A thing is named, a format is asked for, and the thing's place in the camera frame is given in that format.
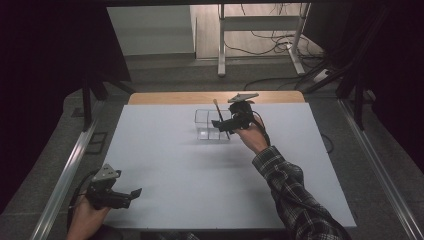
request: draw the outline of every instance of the plaid shirt sleeve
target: plaid shirt sleeve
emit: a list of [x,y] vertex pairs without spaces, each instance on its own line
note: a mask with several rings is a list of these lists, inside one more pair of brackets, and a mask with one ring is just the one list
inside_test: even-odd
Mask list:
[[300,167],[286,161],[274,146],[260,152],[252,163],[270,186],[278,215],[292,239],[343,239],[337,226],[314,211],[281,197],[288,196],[330,216],[330,213],[304,188],[303,172]]

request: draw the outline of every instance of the wall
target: wall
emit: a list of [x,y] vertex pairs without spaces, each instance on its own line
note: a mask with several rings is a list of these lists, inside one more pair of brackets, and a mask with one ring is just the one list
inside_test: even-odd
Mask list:
[[125,56],[194,53],[190,6],[113,7],[108,13]]

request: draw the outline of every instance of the black cable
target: black cable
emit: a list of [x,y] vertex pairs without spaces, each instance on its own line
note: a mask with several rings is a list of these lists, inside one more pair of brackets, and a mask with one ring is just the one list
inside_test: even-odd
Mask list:
[[327,141],[330,143],[330,150],[327,150],[327,153],[332,153],[332,152],[333,152],[333,150],[334,150],[334,144],[333,144],[333,141],[331,141],[331,139],[330,139],[327,135],[325,135],[325,134],[323,134],[323,133],[320,133],[320,134],[321,134],[321,137],[323,137],[323,138],[327,139]]
[[255,80],[252,82],[247,83],[246,85],[244,85],[243,91],[247,91],[247,87],[254,84],[254,83],[258,83],[258,82],[265,82],[265,81],[271,81],[271,80],[289,80],[289,79],[299,79],[301,77],[275,77],[275,78],[263,78],[263,79],[259,79],[259,80]]
[[273,48],[271,48],[271,49],[270,49],[270,50],[268,50],[268,51],[261,52],[261,53],[254,53],[254,52],[249,52],[249,51],[244,50],[244,49],[235,48],[235,47],[230,47],[230,46],[228,46],[228,45],[227,45],[227,43],[226,43],[225,41],[224,41],[224,44],[225,44],[225,46],[226,46],[227,48],[229,48],[229,49],[233,49],[233,50],[237,50],[237,51],[242,51],[242,52],[249,53],[249,54],[252,54],[252,55],[264,55],[264,54],[267,54],[267,53],[269,53],[269,52],[273,51],[273,50],[274,50],[274,48],[275,48],[275,46],[274,46]]
[[284,86],[287,86],[287,85],[289,85],[289,84],[293,84],[293,83],[297,83],[297,81],[293,81],[293,82],[288,82],[288,83],[281,84],[281,85],[280,85],[280,86],[276,89],[276,91],[280,90],[280,88],[282,88],[282,87],[284,87]]

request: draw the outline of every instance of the wire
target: wire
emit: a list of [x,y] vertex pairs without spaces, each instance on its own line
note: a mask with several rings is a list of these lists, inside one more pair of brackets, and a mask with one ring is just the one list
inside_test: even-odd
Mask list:
[[281,88],[281,87],[284,87],[284,86],[287,86],[287,85],[289,85],[289,84],[293,84],[293,83],[297,83],[297,81],[292,81],[292,82],[284,83],[284,84],[280,85],[280,86],[276,89],[276,91],[280,90],[280,88]]
[[271,48],[271,49],[270,49],[270,50],[268,50],[268,51],[261,52],[261,53],[254,53],[254,52],[249,52],[249,51],[244,50],[244,49],[235,48],[235,47],[230,47],[230,46],[228,46],[228,45],[227,45],[227,43],[225,42],[225,40],[224,40],[224,44],[225,44],[225,46],[226,46],[227,48],[229,48],[229,49],[233,49],[233,50],[237,50],[237,51],[242,51],[242,52],[249,53],[249,54],[252,54],[252,55],[264,55],[264,54],[267,54],[267,53],[269,53],[269,52],[273,51],[273,50],[274,50],[274,48],[275,48],[275,46],[274,46],[273,48]]
[[265,82],[265,81],[272,81],[272,80],[290,80],[290,79],[299,79],[301,77],[297,76],[297,77],[275,77],[275,78],[263,78],[263,79],[259,79],[259,80],[255,80],[249,83],[246,83],[246,85],[244,85],[243,87],[243,91],[247,91],[247,87],[255,84],[255,83],[259,83],[259,82]]

